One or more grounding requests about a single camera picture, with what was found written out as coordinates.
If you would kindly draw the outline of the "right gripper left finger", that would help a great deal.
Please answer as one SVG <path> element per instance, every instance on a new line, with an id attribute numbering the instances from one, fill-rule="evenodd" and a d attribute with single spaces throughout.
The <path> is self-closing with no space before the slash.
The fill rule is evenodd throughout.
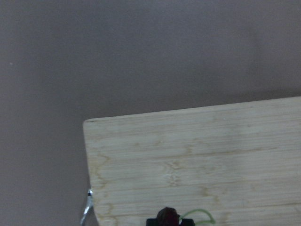
<path id="1" fill-rule="evenodd" d="M 146 226 L 159 226 L 159 221 L 157 218 L 146 219 Z"/>

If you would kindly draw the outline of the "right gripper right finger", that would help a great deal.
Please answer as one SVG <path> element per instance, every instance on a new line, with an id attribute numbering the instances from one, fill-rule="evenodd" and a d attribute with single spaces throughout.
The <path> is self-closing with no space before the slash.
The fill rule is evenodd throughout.
<path id="1" fill-rule="evenodd" d="M 191 218 L 181 219 L 180 226 L 195 226 L 195 222 Z"/>

